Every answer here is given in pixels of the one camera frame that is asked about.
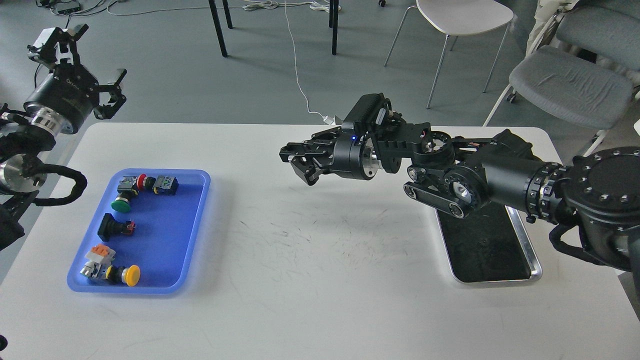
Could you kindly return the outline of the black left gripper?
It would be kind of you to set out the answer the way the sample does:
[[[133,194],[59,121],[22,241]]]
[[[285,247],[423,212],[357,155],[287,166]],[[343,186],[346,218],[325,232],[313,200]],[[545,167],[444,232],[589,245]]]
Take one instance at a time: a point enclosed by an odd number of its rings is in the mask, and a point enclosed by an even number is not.
[[[50,74],[30,94],[23,108],[29,114],[43,108],[58,113],[66,120],[62,132],[69,135],[80,130],[92,111],[98,120],[109,120],[127,100],[121,88],[127,74],[125,68],[116,69],[114,81],[100,85],[81,64],[77,41],[88,29],[86,23],[66,29],[46,28],[34,44],[27,46],[28,58],[48,68]],[[101,93],[109,94],[106,104],[99,104]]]

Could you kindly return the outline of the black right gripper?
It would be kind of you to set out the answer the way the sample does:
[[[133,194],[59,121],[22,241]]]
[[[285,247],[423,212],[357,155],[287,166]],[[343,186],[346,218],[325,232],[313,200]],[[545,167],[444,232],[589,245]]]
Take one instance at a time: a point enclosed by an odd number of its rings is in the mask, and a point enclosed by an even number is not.
[[[335,126],[313,133],[302,142],[288,142],[279,150],[279,157],[282,162],[290,162],[295,175],[308,186],[327,174],[371,180],[383,168],[372,139],[342,133],[343,128]]]

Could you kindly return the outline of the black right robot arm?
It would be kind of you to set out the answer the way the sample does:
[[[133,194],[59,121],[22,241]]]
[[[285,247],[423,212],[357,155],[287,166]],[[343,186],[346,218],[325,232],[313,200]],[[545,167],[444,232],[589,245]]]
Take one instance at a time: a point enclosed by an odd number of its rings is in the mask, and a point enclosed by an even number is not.
[[[595,265],[639,273],[639,150],[606,149],[571,165],[544,162],[532,145],[503,130],[494,137],[451,137],[429,123],[349,124],[290,142],[279,151],[307,185],[322,174],[370,180],[411,160],[404,191],[462,219],[494,202],[555,224],[553,247]]]

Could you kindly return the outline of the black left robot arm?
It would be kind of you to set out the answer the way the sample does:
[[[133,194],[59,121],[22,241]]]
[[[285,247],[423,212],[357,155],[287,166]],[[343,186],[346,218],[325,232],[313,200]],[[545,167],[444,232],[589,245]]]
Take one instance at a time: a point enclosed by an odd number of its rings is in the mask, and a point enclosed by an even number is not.
[[[30,60],[48,69],[48,75],[23,103],[23,110],[1,106],[0,182],[7,200],[0,208],[0,242],[6,249],[25,235],[19,223],[30,205],[59,207],[80,198],[87,178],[80,171],[48,164],[39,153],[53,150],[60,133],[75,134],[89,114],[111,119],[126,102],[121,82],[126,69],[118,69],[115,80],[99,84],[80,60],[77,43],[89,29],[86,23],[73,28],[42,30],[28,46]],[[70,194],[60,198],[39,198],[48,174],[74,180]]]

